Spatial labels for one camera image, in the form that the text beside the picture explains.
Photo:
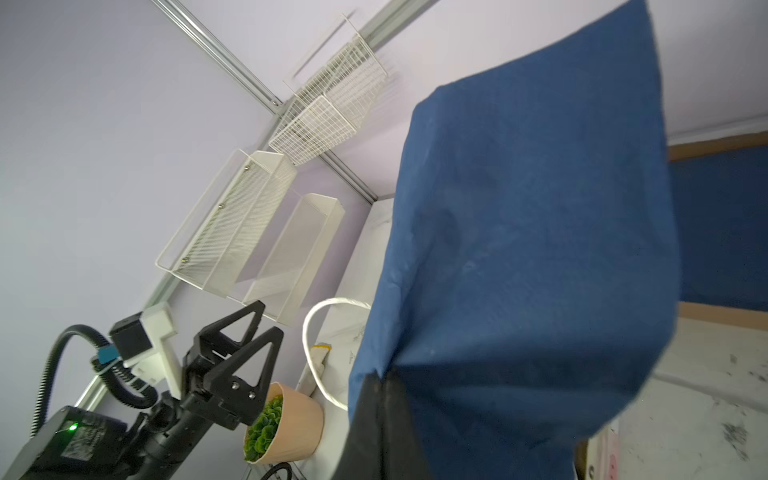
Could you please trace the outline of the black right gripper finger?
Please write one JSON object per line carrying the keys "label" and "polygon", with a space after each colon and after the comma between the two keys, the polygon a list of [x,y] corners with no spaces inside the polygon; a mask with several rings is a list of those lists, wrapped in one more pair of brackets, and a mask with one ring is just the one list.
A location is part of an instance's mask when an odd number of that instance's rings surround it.
{"label": "black right gripper finger", "polygon": [[405,386],[394,371],[365,377],[335,479],[433,477],[413,425]]}

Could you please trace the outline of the cartoon animal paper gift bag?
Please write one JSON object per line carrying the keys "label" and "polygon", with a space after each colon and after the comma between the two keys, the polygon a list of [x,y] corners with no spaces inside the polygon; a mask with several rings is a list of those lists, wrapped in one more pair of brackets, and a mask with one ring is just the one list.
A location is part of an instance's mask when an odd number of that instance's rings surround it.
{"label": "cartoon animal paper gift bag", "polygon": [[[373,204],[351,254],[340,285],[334,294],[371,304],[381,276],[390,237],[394,200]],[[323,310],[325,319],[318,340],[331,346],[326,358],[323,383],[345,402],[348,379],[364,334],[368,311],[350,305],[334,305]],[[321,393],[313,398],[324,410],[324,430],[314,454],[296,464],[306,479],[330,479],[341,458],[349,431],[348,414],[327,402]]]}

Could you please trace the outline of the blue paper napkin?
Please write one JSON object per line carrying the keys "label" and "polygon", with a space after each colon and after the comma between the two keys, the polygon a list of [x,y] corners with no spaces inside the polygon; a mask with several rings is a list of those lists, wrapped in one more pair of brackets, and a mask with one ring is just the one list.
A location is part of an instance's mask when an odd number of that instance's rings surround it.
{"label": "blue paper napkin", "polygon": [[405,386],[431,479],[571,479],[670,342],[680,260],[648,7],[414,109],[348,387]]}

